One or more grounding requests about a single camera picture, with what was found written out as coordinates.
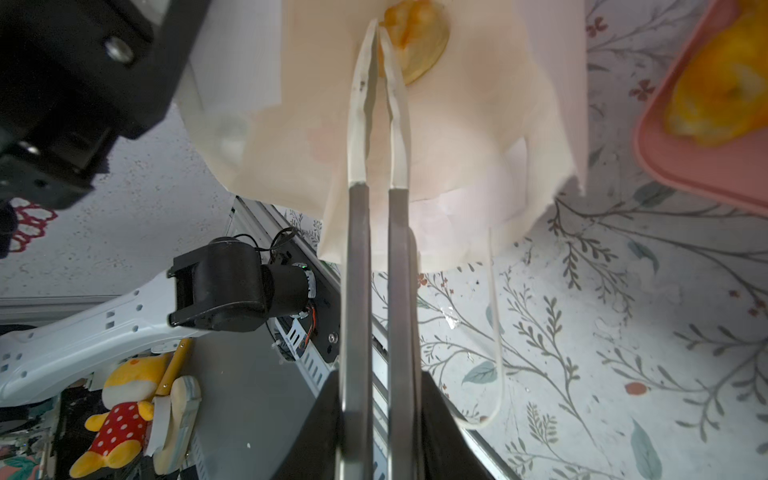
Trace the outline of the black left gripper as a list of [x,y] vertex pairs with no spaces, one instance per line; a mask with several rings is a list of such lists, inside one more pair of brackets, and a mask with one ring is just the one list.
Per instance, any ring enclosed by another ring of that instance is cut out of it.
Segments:
[[117,140],[170,107],[208,12],[168,1],[1,5],[1,199],[67,209],[91,193]]

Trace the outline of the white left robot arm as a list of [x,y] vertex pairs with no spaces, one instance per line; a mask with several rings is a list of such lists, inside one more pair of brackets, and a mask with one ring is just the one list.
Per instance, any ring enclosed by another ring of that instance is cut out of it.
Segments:
[[[173,1],[152,24],[129,1],[1,5],[1,245],[18,227],[12,202],[73,206],[119,138],[135,139],[172,103],[200,99],[189,64],[209,5]],[[250,332],[271,318],[308,319],[318,339],[341,327],[341,293],[310,267],[263,262],[221,237],[176,257],[132,293],[51,325],[1,338],[1,407],[60,393],[112,361],[135,367],[151,348],[210,332]]]

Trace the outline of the long twisted yellow bread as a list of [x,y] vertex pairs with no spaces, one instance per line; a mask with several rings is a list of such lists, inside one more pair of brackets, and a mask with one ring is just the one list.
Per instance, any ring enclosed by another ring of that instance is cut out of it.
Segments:
[[667,133],[718,146],[767,126],[767,3],[739,17],[688,62],[665,110]]

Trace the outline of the steel tongs with white tips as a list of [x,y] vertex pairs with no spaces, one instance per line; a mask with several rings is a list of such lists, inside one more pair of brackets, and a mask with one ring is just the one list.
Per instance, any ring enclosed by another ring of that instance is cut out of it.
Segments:
[[347,126],[348,226],[339,366],[339,479],[373,476],[371,227],[366,161],[378,74],[386,79],[391,170],[388,191],[388,476],[425,476],[421,433],[421,370],[417,358],[416,242],[409,225],[411,127],[406,87],[387,30],[367,27],[355,65]]

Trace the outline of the white floral paper bag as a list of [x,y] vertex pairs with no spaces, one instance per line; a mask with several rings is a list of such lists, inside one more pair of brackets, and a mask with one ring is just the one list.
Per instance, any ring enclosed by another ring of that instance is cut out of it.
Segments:
[[[399,2],[216,1],[189,59],[200,99],[177,103],[223,187],[320,219],[319,256],[344,266],[353,73],[370,22]],[[447,47],[405,85],[415,291],[419,273],[489,263],[564,183],[587,175],[583,3],[436,2],[448,15]],[[388,275],[383,72],[366,170],[372,272]]]

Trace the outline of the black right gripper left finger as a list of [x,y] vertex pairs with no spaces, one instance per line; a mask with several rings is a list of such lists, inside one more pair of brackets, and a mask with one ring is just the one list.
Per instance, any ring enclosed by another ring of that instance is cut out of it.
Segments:
[[272,480],[333,480],[340,425],[339,372],[332,371]]

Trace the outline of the small scored round bun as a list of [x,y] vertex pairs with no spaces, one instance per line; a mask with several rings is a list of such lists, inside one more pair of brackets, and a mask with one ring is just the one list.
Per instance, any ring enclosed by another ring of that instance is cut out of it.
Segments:
[[379,25],[389,35],[406,86],[436,65],[450,38],[446,8],[436,1],[401,1],[384,12]]

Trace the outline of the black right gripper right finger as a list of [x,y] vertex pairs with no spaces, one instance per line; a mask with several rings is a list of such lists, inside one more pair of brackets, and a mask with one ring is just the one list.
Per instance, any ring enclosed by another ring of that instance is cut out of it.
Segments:
[[426,479],[493,478],[469,448],[442,393],[427,372],[421,373],[421,432]]

